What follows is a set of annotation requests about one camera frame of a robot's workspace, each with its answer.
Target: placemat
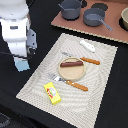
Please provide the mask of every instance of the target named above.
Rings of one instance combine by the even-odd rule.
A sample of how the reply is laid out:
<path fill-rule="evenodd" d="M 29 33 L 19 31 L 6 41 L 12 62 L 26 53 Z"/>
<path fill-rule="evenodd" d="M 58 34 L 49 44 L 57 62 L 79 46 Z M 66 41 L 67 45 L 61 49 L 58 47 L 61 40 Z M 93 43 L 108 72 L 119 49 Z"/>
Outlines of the placemat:
<path fill-rule="evenodd" d="M 80 40 L 82 38 L 62 33 L 16 97 L 78 128 L 93 128 L 117 47 L 84 39 L 96 48 L 96 53 L 91 53 L 82 46 L 78 46 Z M 100 65 L 85 62 L 88 70 L 85 76 L 77 81 L 79 84 L 88 86 L 89 91 L 83 92 L 65 83 L 47 78 L 47 72 L 58 73 L 54 65 L 58 63 L 58 59 L 65 58 L 60 53 L 60 50 L 76 54 L 79 57 L 84 52 L 85 57 L 101 61 Z M 56 105 L 52 105 L 46 92 L 44 93 L 43 85 L 48 82 L 53 82 L 62 99 Z"/>

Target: wooden knife handle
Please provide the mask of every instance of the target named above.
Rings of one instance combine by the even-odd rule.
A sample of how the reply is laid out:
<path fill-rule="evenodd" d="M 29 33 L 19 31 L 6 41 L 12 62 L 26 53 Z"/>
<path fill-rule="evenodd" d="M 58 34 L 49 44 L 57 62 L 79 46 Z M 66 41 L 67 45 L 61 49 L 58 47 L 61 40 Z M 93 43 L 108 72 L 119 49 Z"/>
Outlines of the wooden knife handle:
<path fill-rule="evenodd" d="M 89 63 L 96 64 L 96 65 L 99 65 L 100 64 L 100 61 L 97 61 L 97 60 L 92 60 L 92 59 L 85 58 L 85 57 L 82 57 L 80 59 L 83 60 L 83 61 L 89 62 Z"/>
<path fill-rule="evenodd" d="M 71 86 L 73 86 L 73 87 L 76 87 L 76 88 L 78 88 L 78 89 L 81 89 L 81 90 L 83 90 L 83 91 L 88 91 L 88 88 L 87 88 L 87 87 L 85 87 L 85 86 L 83 86 L 83 85 L 80 85 L 80 84 L 77 84 L 77 83 L 74 83 L 74 82 L 72 82 L 72 81 L 70 81 L 70 80 L 67 80 L 67 81 L 66 81 L 66 84 L 69 84 L 69 85 L 71 85 Z"/>

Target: saucepan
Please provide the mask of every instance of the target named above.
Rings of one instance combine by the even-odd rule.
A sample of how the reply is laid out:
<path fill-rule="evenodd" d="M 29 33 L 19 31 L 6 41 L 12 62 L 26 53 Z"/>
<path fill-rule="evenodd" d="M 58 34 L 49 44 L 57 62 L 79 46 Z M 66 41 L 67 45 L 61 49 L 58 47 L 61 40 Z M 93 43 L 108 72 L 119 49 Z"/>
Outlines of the saucepan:
<path fill-rule="evenodd" d="M 101 24 L 104 24 L 109 31 L 112 31 L 113 29 L 104 22 L 104 18 L 105 12 L 99 8 L 87 9 L 84 11 L 83 15 L 83 21 L 85 24 L 89 26 L 99 26 Z"/>
<path fill-rule="evenodd" d="M 64 0 L 61 4 L 58 4 L 61 8 L 62 17 L 68 20 L 78 18 L 81 11 L 82 1 Z"/>
<path fill-rule="evenodd" d="M 123 19 L 124 27 L 128 30 L 128 8 L 125 8 L 122 13 L 121 17 Z"/>

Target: butter package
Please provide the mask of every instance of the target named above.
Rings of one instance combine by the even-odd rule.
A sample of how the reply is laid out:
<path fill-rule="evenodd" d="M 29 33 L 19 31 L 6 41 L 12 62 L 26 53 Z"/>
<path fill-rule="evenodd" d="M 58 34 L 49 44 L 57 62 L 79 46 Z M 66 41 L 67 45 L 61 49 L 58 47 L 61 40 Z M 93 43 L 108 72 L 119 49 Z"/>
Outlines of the butter package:
<path fill-rule="evenodd" d="M 44 88 L 45 88 L 53 105 L 55 105 L 56 103 L 61 101 L 61 98 L 60 98 L 58 92 L 56 91 L 52 82 L 45 84 Z"/>

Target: black table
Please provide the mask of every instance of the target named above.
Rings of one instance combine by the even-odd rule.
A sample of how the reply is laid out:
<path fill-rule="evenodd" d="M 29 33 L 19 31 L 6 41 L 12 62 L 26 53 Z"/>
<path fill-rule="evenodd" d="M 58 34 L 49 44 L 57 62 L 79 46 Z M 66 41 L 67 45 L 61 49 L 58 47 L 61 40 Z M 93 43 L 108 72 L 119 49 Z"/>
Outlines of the black table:
<path fill-rule="evenodd" d="M 128 45 L 51 26 L 60 11 L 62 0 L 36 0 L 30 8 L 31 29 L 37 33 L 38 48 L 29 60 L 30 70 L 18 72 L 13 58 L 0 55 L 0 111 L 10 111 L 34 119 L 49 128 L 75 128 L 24 101 L 16 98 L 30 76 L 62 33 L 118 47 L 98 112 L 95 128 L 128 128 Z M 10 52 L 0 37 L 0 51 Z"/>

